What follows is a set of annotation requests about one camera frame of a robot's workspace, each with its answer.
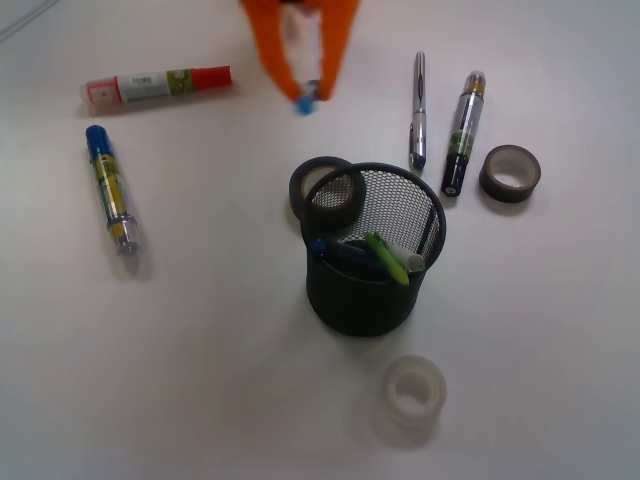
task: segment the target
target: black tape roll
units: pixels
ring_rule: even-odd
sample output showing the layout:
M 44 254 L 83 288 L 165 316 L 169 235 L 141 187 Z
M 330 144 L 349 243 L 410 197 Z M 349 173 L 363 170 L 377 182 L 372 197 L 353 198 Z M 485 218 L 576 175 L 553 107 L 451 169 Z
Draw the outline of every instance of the black tape roll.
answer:
M 308 185 L 305 193 L 306 184 L 311 179 L 312 174 L 327 167 L 332 168 L 333 171 L 349 166 L 351 166 L 351 163 L 342 158 L 317 157 L 307 160 L 296 168 L 293 175 L 291 175 L 291 180 L 289 180 L 289 203 L 291 204 L 291 210 L 293 210 L 298 220 L 302 221 L 306 193 L 313 187 L 313 185 Z M 308 215 L 312 217 L 316 228 L 335 230 L 351 225 L 356 221 L 364 204 L 366 185 L 364 177 L 360 173 L 354 173 L 349 179 L 353 183 L 349 189 L 350 196 L 348 198 L 344 200 L 340 199 L 340 203 L 335 207 L 318 207 L 313 204 L 309 207 Z
M 522 179 L 522 185 L 514 187 L 496 178 L 501 173 Z M 504 203 L 519 203 L 533 193 L 542 171 L 531 152 L 516 145 L 502 145 L 489 152 L 480 170 L 480 186 L 487 195 Z

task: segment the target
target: glue stick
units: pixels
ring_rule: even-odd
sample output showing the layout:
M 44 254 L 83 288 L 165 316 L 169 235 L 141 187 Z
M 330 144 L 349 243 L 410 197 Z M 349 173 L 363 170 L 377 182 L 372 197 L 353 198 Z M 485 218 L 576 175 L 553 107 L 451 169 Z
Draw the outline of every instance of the glue stick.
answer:
M 190 68 L 141 75 L 120 75 L 80 87 L 87 105 L 107 107 L 157 97 L 172 97 L 231 85 L 231 68 Z

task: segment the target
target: blue cap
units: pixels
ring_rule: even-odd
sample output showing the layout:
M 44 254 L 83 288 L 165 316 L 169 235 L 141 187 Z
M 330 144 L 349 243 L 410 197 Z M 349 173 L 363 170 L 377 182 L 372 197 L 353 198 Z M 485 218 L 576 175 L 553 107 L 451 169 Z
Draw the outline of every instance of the blue cap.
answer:
M 113 155 L 111 150 L 111 142 L 109 141 L 109 135 L 107 131 L 100 125 L 92 125 L 87 128 L 87 147 L 91 154 L 91 162 L 94 162 L 100 155 Z
M 324 255 L 325 253 L 327 253 L 327 250 L 329 250 L 329 246 L 324 240 L 314 240 L 313 242 L 311 242 L 311 251 L 313 253 Z
M 313 102 L 315 102 L 315 100 L 315 97 L 312 97 L 311 95 L 298 97 L 298 101 L 296 102 L 298 113 L 303 117 L 311 115 L 313 113 Z

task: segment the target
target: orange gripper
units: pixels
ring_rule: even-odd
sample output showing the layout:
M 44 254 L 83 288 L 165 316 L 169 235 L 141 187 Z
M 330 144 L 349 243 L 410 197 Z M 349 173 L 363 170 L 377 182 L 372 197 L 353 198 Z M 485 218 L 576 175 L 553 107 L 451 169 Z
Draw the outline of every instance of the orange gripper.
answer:
M 318 98 L 328 100 L 336 83 L 349 31 L 360 0 L 304 0 L 305 7 L 319 10 L 322 18 L 322 78 Z M 291 101 L 300 96 L 300 88 L 287 63 L 280 38 L 281 0 L 242 0 L 256 38 L 260 60 L 278 88 Z

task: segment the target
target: black mesh pen cup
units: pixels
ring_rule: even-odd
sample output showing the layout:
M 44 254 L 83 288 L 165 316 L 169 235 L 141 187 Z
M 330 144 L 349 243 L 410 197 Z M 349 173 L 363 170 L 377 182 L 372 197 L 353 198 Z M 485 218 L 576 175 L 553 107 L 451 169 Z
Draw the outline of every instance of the black mesh pen cup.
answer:
M 312 221 L 313 215 L 307 215 L 318 208 L 336 208 L 340 199 L 360 195 L 364 196 L 360 215 L 345 228 L 322 230 Z M 325 176 L 309 192 L 301 223 L 307 246 L 309 302 L 327 326 L 356 337 L 384 335 L 406 320 L 446 236 L 442 205 L 427 184 L 406 170 L 379 163 L 360 163 Z M 378 232 L 388 242 L 419 254 L 425 260 L 425 269 L 410 272 L 409 285 L 403 286 L 384 271 L 363 276 L 349 265 L 311 250 L 317 239 L 366 250 L 367 232 Z

